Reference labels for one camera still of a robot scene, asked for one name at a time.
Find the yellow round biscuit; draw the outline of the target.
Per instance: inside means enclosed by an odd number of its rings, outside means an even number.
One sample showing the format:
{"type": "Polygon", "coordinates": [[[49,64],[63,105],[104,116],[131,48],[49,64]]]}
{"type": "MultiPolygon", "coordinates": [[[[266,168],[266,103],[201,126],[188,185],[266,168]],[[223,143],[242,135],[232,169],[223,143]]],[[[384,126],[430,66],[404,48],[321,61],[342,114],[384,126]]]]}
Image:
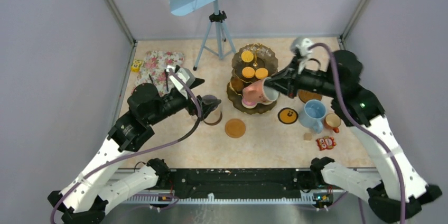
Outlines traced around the yellow round biscuit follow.
{"type": "Polygon", "coordinates": [[[246,79],[251,79],[255,76],[255,69],[252,67],[244,67],[241,70],[241,75],[246,79]]]}
{"type": "Polygon", "coordinates": [[[269,71],[266,68],[258,68],[255,70],[255,77],[258,80],[265,79],[269,76],[269,71]]]}
{"type": "Polygon", "coordinates": [[[245,50],[240,55],[242,62],[250,63],[254,60],[254,54],[250,50],[245,50]]]}

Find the pink patterned mug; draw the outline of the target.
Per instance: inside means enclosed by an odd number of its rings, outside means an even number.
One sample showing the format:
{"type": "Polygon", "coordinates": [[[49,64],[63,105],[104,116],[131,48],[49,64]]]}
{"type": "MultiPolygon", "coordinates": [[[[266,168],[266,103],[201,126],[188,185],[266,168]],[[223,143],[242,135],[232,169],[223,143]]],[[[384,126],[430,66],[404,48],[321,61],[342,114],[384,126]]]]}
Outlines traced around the pink patterned mug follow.
{"type": "Polygon", "coordinates": [[[242,99],[245,102],[262,105],[270,105],[278,100],[280,93],[274,88],[267,87],[266,81],[270,79],[267,77],[262,80],[258,80],[248,87],[245,87],[242,91],[242,99]]]}

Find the large wooden saucer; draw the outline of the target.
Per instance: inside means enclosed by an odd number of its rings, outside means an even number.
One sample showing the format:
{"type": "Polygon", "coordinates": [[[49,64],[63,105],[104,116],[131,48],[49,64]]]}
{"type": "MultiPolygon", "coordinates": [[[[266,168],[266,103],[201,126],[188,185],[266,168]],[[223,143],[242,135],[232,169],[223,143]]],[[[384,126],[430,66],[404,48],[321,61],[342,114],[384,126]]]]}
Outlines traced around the large wooden saucer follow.
{"type": "Polygon", "coordinates": [[[321,94],[317,94],[315,92],[310,92],[306,90],[298,91],[298,98],[302,103],[307,103],[310,100],[319,100],[321,101],[323,96],[321,94]]]}

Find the round golden bun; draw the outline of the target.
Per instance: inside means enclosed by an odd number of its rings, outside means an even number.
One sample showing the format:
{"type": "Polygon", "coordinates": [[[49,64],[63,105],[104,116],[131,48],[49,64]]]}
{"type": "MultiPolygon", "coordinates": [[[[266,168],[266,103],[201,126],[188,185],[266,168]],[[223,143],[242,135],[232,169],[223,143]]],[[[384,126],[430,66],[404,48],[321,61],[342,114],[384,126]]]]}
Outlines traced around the round golden bun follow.
{"type": "Polygon", "coordinates": [[[235,92],[242,92],[244,89],[244,82],[238,77],[232,77],[230,80],[230,85],[235,92]]]}

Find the dark brown round coaster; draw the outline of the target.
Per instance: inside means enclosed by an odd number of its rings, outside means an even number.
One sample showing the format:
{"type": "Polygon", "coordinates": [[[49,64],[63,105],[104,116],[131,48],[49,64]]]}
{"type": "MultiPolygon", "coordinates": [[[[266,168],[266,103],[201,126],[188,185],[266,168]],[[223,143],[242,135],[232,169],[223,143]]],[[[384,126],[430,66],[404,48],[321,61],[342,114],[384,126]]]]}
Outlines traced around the dark brown round coaster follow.
{"type": "Polygon", "coordinates": [[[221,120],[222,120],[222,111],[214,110],[206,118],[203,119],[203,122],[207,125],[213,126],[220,123],[221,120]]]}

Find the black orange round coaster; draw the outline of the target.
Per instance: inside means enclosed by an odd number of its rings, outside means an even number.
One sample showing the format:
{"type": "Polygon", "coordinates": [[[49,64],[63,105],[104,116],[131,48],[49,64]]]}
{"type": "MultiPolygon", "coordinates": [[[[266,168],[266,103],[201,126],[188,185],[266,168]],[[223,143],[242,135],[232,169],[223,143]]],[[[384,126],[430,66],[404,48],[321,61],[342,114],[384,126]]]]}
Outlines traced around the black orange round coaster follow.
{"type": "Polygon", "coordinates": [[[289,107],[282,108],[278,112],[277,118],[282,124],[290,125],[298,120],[298,112],[289,107]]]}

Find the pink frosted donut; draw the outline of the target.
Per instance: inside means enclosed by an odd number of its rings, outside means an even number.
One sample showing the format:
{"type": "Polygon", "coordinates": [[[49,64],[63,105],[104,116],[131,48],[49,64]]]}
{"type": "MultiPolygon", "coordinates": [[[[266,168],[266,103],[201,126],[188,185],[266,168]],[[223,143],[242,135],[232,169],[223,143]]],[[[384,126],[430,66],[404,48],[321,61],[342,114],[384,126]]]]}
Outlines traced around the pink frosted donut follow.
{"type": "Polygon", "coordinates": [[[256,103],[256,102],[247,101],[247,100],[245,100],[245,99],[243,99],[243,100],[241,101],[241,103],[242,103],[242,105],[243,105],[245,108],[248,108],[248,109],[253,109],[253,108],[255,108],[255,107],[257,106],[257,103],[256,103]]]}

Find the light blue mug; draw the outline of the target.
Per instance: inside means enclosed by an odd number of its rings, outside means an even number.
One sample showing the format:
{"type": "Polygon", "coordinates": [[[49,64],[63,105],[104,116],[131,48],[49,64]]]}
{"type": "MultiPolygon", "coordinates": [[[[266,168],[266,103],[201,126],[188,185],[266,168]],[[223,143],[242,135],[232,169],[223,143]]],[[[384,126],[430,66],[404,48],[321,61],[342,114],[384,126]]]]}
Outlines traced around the light blue mug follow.
{"type": "Polygon", "coordinates": [[[326,117],[326,106],[319,100],[307,101],[302,110],[298,114],[298,121],[306,128],[313,130],[315,133],[323,131],[323,120],[326,117]]]}

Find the black metal tongs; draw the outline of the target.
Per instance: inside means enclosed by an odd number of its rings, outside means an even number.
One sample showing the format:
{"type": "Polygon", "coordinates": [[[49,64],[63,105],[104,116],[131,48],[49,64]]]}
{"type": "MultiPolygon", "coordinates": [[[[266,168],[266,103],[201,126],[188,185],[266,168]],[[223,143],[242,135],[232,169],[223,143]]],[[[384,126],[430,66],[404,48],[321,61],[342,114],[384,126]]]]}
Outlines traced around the black metal tongs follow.
{"type": "Polygon", "coordinates": [[[169,73],[164,70],[163,72],[150,72],[148,74],[150,83],[153,84],[162,93],[169,92],[169,73]]]}

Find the light brown round coaster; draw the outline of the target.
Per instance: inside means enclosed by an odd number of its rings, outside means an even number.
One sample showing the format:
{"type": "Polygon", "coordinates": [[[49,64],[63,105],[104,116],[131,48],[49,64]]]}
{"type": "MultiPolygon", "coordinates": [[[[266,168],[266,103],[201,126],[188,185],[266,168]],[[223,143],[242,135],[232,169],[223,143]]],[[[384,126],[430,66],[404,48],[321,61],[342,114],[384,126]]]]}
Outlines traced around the light brown round coaster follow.
{"type": "Polygon", "coordinates": [[[230,119],[225,124],[225,133],[231,138],[240,138],[246,132],[246,125],[240,119],[230,119]]]}

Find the orange small mug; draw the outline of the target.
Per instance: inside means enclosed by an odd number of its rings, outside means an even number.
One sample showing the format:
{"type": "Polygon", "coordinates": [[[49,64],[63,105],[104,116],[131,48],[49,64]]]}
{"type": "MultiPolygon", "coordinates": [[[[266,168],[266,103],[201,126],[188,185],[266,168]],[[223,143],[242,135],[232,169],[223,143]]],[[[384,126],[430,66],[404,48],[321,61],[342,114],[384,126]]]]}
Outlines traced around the orange small mug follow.
{"type": "Polygon", "coordinates": [[[332,130],[335,133],[339,133],[339,127],[342,124],[342,119],[336,114],[327,114],[325,119],[323,120],[323,126],[326,129],[332,130]]]}

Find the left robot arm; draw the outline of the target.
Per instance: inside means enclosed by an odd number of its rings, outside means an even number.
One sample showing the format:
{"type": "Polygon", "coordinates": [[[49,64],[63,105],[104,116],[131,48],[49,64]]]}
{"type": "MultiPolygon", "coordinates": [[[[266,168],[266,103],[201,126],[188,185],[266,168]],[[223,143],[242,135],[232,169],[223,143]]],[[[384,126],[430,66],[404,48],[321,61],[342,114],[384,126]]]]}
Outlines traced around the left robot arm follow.
{"type": "Polygon", "coordinates": [[[61,212],[64,223],[100,223],[113,208],[144,189],[166,187],[169,168],[159,158],[115,183],[109,179],[124,160],[143,154],[142,146],[154,135],[153,125],[181,110],[203,120],[221,104],[211,95],[192,93],[202,83],[196,78],[186,95],[172,89],[164,96],[152,83],[138,85],[128,98],[128,112],[115,122],[93,159],[70,185],[49,194],[52,212],[61,212]]]}

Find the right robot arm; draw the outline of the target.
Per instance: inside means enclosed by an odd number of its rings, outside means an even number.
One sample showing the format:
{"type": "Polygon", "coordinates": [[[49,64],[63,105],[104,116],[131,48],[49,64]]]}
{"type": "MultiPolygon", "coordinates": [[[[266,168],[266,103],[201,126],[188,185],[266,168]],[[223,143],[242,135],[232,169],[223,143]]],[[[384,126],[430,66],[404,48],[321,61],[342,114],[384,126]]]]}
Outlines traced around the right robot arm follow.
{"type": "Polygon", "coordinates": [[[395,139],[378,98],[360,84],[363,65],[354,53],[335,51],[325,71],[300,71],[299,62],[294,57],[265,85],[290,98],[299,90],[331,98],[331,108],[356,135],[379,174],[371,177],[332,158],[315,158],[310,173],[314,187],[328,184],[356,195],[386,223],[404,223],[442,195],[438,185],[427,183],[415,171],[395,139]]]}

